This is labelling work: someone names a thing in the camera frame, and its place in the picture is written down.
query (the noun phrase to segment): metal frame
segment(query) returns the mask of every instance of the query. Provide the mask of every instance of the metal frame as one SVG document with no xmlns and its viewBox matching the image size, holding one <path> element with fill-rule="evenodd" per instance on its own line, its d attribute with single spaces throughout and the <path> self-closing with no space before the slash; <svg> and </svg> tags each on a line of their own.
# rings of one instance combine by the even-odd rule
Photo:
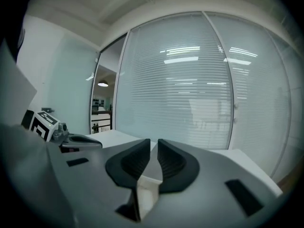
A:
<svg viewBox="0 0 304 228">
<path fill-rule="evenodd" d="M 131 30 L 129 30 L 125 36 L 124 39 L 124 43 L 123 43 L 123 49 L 122 52 L 120 54 L 120 58 L 119 58 L 119 63 L 118 63 L 118 71 L 116 74 L 116 79 L 115 79 L 115 87 L 114 87 L 114 97 L 113 97 L 113 108 L 112 108 L 112 129 L 115 130 L 115 119 L 116 119 L 116 98 L 117 98 L 117 86 L 118 86 L 118 81 L 119 81 L 119 75 L 120 75 L 120 69 L 122 66 L 122 60 L 123 60 L 123 56 L 124 56 L 124 50 L 125 50 L 125 46 L 127 44 L 129 35 L 130 35 Z"/>
<path fill-rule="evenodd" d="M 274 174 L 276 173 L 276 170 L 278 169 L 279 167 L 279 164 L 281 163 L 281 160 L 283 158 L 283 155 L 285 153 L 285 150 L 286 150 L 286 147 L 287 147 L 287 142 L 288 142 L 288 137 L 289 137 L 289 133 L 290 133 L 290 126 L 291 126 L 291 90 L 290 90 L 290 84 L 289 84 L 289 79 L 288 79 L 288 75 L 287 75 L 287 71 L 286 71 L 286 68 L 285 68 L 285 64 L 284 64 L 284 61 L 283 61 L 283 56 L 279 50 L 279 48 L 277 47 L 274 39 L 272 38 L 271 34 L 268 32 L 268 30 L 266 28 L 264 28 L 264 30 L 266 31 L 267 35 L 270 37 L 272 43 L 274 44 L 275 48 L 276 48 L 276 51 L 281 59 L 281 62 L 282 62 L 282 66 L 283 66 L 283 71 L 284 71 L 284 74 L 285 74 L 285 77 L 286 77 L 286 80 L 287 80 L 287 85 L 288 85 L 288 98 L 289 98 L 289 122 L 288 122 L 288 128 L 287 128 L 287 132 L 286 132 L 286 139 L 284 141 L 284 145 L 283 145 L 283 149 L 280 153 L 280 156 L 279 156 L 279 159 L 277 160 L 277 163 L 273 169 L 273 171 L 271 172 L 270 174 L 270 177 L 273 178 Z"/>
<path fill-rule="evenodd" d="M 104 49 L 102 49 L 100 52 L 99 52 L 99 56 L 98 56 L 98 60 L 97 60 L 97 64 L 96 64 L 96 67 L 95 67 L 95 71 L 94 71 L 94 79 L 92 81 L 92 86 L 91 86 L 91 101 L 90 101 L 90 104 L 89 104 L 89 129 L 90 129 L 90 134 L 92 134 L 92 128 L 91 128 L 91 116 L 92 116 L 92 100 L 93 100 L 93 90 L 94 90 L 94 84 L 95 84 L 95 79 L 96 79 L 96 72 L 98 70 L 98 65 L 99 65 L 99 60 L 100 60 L 100 56 L 101 54 L 107 50 L 111 45 L 113 45 L 115 42 L 119 41 L 120 39 L 122 39 L 123 37 L 126 37 L 128 34 L 123 34 L 122 36 L 120 36 L 119 38 L 117 38 L 116 40 L 114 40 L 113 42 L 111 42 L 109 45 L 107 45 Z"/>
<path fill-rule="evenodd" d="M 224 41 L 223 41 L 223 39 L 222 39 L 219 31 L 217 30 L 217 28 L 215 27 L 215 25 L 213 24 L 213 22 L 211 21 L 211 19 L 209 18 L 209 16 L 206 14 L 206 12 L 202 11 L 202 13 L 205 16 L 205 18 L 208 20 L 208 22 L 211 25 L 211 27 L 213 28 L 215 34 L 217 35 L 218 40 L 219 40 L 220 44 L 223 47 L 225 57 L 227 58 L 226 52 L 228 52 L 229 50 L 227 50 L 226 45 L 225 45 L 225 43 L 224 43 Z M 234 142 L 234 139 L 235 139 L 235 131 L 233 131 L 233 123 L 234 123 L 233 119 L 235 117 L 234 105 L 236 103 L 237 96 L 236 96 L 236 94 L 234 94 L 234 91 L 233 91 L 233 89 L 236 88 L 236 82 L 235 82 L 234 76 L 231 73 L 230 64 L 229 64 L 228 60 L 227 60 L 227 64 L 228 64 L 228 77 L 229 77 L 229 79 L 231 81 L 230 92 L 233 95 L 233 97 L 232 97 L 232 104 L 231 104 L 231 120 L 230 120 L 231 124 L 230 124 L 230 129 L 229 129 L 230 138 L 228 138 L 229 140 L 227 142 L 227 149 L 231 150 L 233 142 Z"/>
</svg>

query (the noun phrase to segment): railing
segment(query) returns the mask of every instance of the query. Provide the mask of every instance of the railing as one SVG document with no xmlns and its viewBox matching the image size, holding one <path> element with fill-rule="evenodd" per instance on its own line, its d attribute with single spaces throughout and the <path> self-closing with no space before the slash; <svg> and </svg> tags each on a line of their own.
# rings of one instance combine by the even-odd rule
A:
<svg viewBox="0 0 304 228">
<path fill-rule="evenodd" d="M 112 111 L 92 111 L 92 115 L 93 114 L 95 114 L 95 115 L 96 114 L 109 114 L 110 115 L 110 118 L 91 120 L 91 122 L 99 122 L 99 121 L 108 121 L 108 120 L 110 120 L 110 124 L 92 127 L 93 130 L 94 129 L 98 129 L 100 127 L 107 127 L 107 126 L 110 126 L 110 130 L 112 129 Z"/>
</svg>

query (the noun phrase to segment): white desk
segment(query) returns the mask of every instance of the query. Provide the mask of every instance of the white desk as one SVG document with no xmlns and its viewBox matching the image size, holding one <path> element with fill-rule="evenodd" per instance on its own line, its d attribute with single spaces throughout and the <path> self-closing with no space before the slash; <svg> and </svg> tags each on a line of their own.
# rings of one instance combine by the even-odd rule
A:
<svg viewBox="0 0 304 228">
<path fill-rule="evenodd" d="M 103 144 L 103 148 L 108 148 L 139 139 L 137 137 L 130 136 L 117 130 L 109 130 L 106 132 L 90 134 L 87 136 L 100 141 Z M 155 147 L 155 145 L 155 142 L 151 142 L 151 150 Z M 213 152 L 225 155 L 226 157 L 230 158 L 232 161 L 243 167 L 249 173 L 259 178 L 265 185 L 267 185 L 272 190 L 272 192 L 276 196 L 280 196 L 283 193 L 281 189 L 276 185 L 276 183 L 241 150 L 213 150 Z"/>
</svg>

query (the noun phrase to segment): window blind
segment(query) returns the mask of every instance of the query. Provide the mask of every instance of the window blind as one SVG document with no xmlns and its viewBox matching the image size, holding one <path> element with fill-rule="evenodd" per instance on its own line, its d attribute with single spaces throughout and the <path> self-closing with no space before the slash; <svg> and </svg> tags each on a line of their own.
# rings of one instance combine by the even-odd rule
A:
<svg viewBox="0 0 304 228">
<path fill-rule="evenodd" d="M 221 48 L 201 13 L 131 30 L 118 79 L 115 128 L 153 141 L 226 149 L 233 100 Z"/>
<path fill-rule="evenodd" d="M 235 79 L 238 109 L 234 149 L 240 149 L 271 175 L 284 149 L 290 118 L 288 81 L 280 55 L 264 28 L 211 15 Z"/>
</svg>

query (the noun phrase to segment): black slot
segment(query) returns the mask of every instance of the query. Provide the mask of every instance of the black slot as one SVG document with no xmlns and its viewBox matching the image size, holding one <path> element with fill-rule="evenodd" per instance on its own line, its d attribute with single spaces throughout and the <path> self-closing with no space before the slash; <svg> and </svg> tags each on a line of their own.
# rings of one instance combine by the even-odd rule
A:
<svg viewBox="0 0 304 228">
<path fill-rule="evenodd" d="M 83 163 L 88 162 L 89 160 L 87 158 L 79 158 L 79 159 L 75 159 L 75 160 L 71 160 L 71 161 L 67 161 L 67 165 L 69 167 L 74 166 L 74 165 L 80 165 Z"/>
<path fill-rule="evenodd" d="M 253 194 L 241 183 L 240 180 L 229 180 L 226 186 L 236 198 L 247 216 L 258 212 L 263 205 L 253 196 Z"/>
</svg>

